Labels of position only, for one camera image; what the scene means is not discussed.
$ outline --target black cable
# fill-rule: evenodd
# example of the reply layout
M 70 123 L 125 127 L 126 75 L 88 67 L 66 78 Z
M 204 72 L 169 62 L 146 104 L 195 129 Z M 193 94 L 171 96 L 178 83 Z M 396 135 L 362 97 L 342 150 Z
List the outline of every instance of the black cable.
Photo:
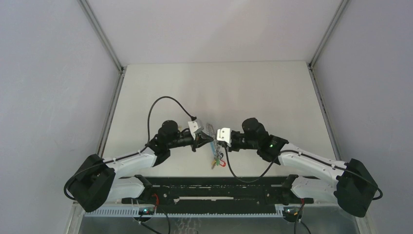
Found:
M 149 141 L 150 141 L 150 129 L 149 129 L 150 114 L 152 113 L 152 109 L 153 109 L 153 107 L 155 106 L 155 104 L 156 104 L 159 100 L 164 99 L 164 98 L 169 98 L 169 99 L 171 99 L 171 100 L 174 100 L 174 101 L 182 108 L 182 110 L 184 110 L 184 112 L 191 118 L 192 121 L 195 121 L 195 120 L 196 120 L 196 117 L 190 115 L 190 114 L 188 113 L 188 111 L 186 111 L 185 108 L 182 106 L 182 104 L 181 104 L 180 102 L 178 102 L 176 99 L 174 99 L 173 97 L 162 96 L 162 97 L 158 98 L 158 99 L 152 104 L 152 106 L 151 106 L 150 109 L 149 109 L 149 113 L 148 113 L 148 125 L 147 125 L 147 128 L 148 128 L 148 140 L 147 140 L 147 142 L 146 142 L 146 144 L 145 144 L 145 147 L 144 147 L 142 150 L 140 150 L 140 151 L 138 151 L 138 152 L 136 152 L 136 153 L 119 157 L 119 158 L 116 159 L 116 161 L 122 160 L 122 159 L 126 159 L 126 158 L 129 158 L 129 157 L 135 156 L 135 155 L 138 155 L 138 154 L 140 154 L 141 152 L 143 152 L 145 149 L 147 149 L 148 144 L 149 144 Z M 73 183 L 73 181 L 75 180 L 76 176 L 78 176 L 79 174 L 81 174 L 81 173 L 83 173 L 83 172 L 85 172 L 85 171 L 88 171 L 88 170 L 90 170 L 90 169 L 92 169 L 92 168 L 94 168 L 94 167 L 98 167 L 98 166 L 101 166 L 101 165 L 104 165 L 104 164 L 108 164 L 108 163 L 112 163 L 112 162 L 114 162 L 114 160 L 109 160 L 109 161 L 106 161 L 106 162 L 101 162 L 101 163 L 98 163 L 98 164 L 96 164 L 96 165 L 93 165 L 93 166 L 91 166 L 91 167 L 88 167 L 88 168 L 86 168 L 85 170 L 82 170 L 82 171 L 74 174 L 72 177 L 70 177 L 70 178 L 67 180 L 67 182 L 65 183 L 65 185 L 64 185 L 64 187 L 63 187 L 63 193 L 65 194 L 65 196 L 66 196 L 68 199 L 70 199 L 70 200 L 76 201 L 76 199 L 75 199 L 74 197 L 70 196 L 70 195 L 67 193 L 68 188 L 72 185 L 72 183 Z
M 303 221 L 300 222 L 308 231 L 308 234 L 311 234 L 310 229 L 307 227 L 307 225 L 305 225 L 305 223 Z
M 303 202 L 302 205 L 301 205 L 301 207 L 300 207 L 300 209 L 298 210 L 297 219 L 296 219 L 296 221 L 294 222 L 294 234 L 297 233 L 297 223 L 298 223 L 298 220 L 300 219 L 300 214 L 301 214 L 302 209 L 304 208 L 304 205 L 305 205 L 305 203 Z
M 253 183 L 253 182 L 256 182 L 256 181 L 258 181 L 259 179 L 261 179 L 261 178 L 270 170 L 272 164 L 274 164 L 275 160 L 277 159 L 277 157 L 275 157 L 275 158 L 272 160 L 272 162 L 270 163 L 270 165 L 267 167 L 267 169 L 266 169 L 258 178 L 256 178 L 255 180 L 252 180 L 252 181 L 245 181 L 245 180 L 242 180 L 241 178 L 239 178 L 238 176 L 235 175 L 234 171 L 233 171 L 232 168 L 231 168 L 231 164 L 229 163 L 228 150 L 226 149 L 226 146 L 224 147 L 224 149 L 225 149 L 225 155 L 226 155 L 226 163 L 228 164 L 229 171 L 230 171 L 231 174 L 234 176 L 234 178 L 236 178 L 237 180 L 239 180 L 239 181 L 241 181 L 241 182 L 243 182 L 243 183 Z
M 168 216 L 168 214 L 165 212 L 164 209 L 162 209 L 161 207 L 159 207 L 159 205 L 153 204 L 153 203 L 151 203 L 151 202 L 144 201 L 144 200 L 140 200 L 140 199 L 137 199 L 137 198 L 134 198 L 134 199 L 137 200 L 137 201 L 140 201 L 140 202 L 146 202 L 146 203 L 148 203 L 148 204 L 155 205 L 157 209 L 158 209 L 158 208 L 161 209 L 162 212 L 163 212 L 163 213 L 165 214 L 165 216 L 167 217 L 167 221 L 168 221 L 168 234 L 170 234 L 170 219 L 169 219 L 169 216 Z M 144 226 L 145 228 L 151 230 L 151 231 L 154 232 L 154 233 L 161 234 L 161 233 L 158 232 L 157 230 L 149 227 L 148 225 L 144 225 L 143 222 L 141 222 L 140 224 L 141 224 L 142 226 Z
M 293 152 L 293 153 L 299 154 L 299 152 L 298 152 L 298 151 L 295 151 L 295 150 L 284 150 L 284 152 Z M 379 187 L 378 187 L 377 185 L 375 185 L 374 183 L 372 183 L 372 182 L 369 181 L 368 179 L 362 177 L 361 175 L 359 175 L 359 174 L 357 174 L 357 173 L 354 173 L 354 172 L 352 172 L 352 171 L 350 171 L 350 170 L 347 170 L 347 169 L 345 169 L 345 168 L 338 167 L 338 166 L 336 166 L 336 165 L 333 166 L 331 163 L 323 162 L 323 161 L 319 160 L 318 158 L 309 156 L 309 155 L 307 155 L 307 154 L 301 153 L 301 156 L 310 158 L 310 159 L 312 159 L 312 160 L 314 160 L 314 161 L 317 161 L 317 162 L 319 162 L 319 163 L 321 163 L 321 164 L 324 164 L 324 165 L 326 165 L 326 166 L 329 166 L 329 167 L 331 167 L 331 168 L 339 169 L 339 170 L 348 172 L 348 173 L 350 173 L 350 174 L 352 174 L 352 175 L 355 175 L 355 176 L 357 176 L 358 178 L 366 181 L 368 184 L 370 184 L 371 186 L 373 186 L 373 187 L 379 192 L 379 195 L 378 195 L 377 197 L 374 197 L 373 200 L 379 200 L 380 198 L 383 197 L 383 191 L 382 191 L 381 189 L 379 189 Z

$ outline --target gray wall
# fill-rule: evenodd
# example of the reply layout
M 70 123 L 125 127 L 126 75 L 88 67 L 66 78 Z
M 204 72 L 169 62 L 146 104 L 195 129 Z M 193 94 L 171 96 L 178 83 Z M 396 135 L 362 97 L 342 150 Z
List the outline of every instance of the gray wall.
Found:
M 367 166 L 384 192 L 378 233 L 409 233 L 413 210 L 413 1 L 354 0 L 315 72 L 344 159 Z
M 62 233 L 117 71 L 75 0 L 0 3 L 0 233 Z

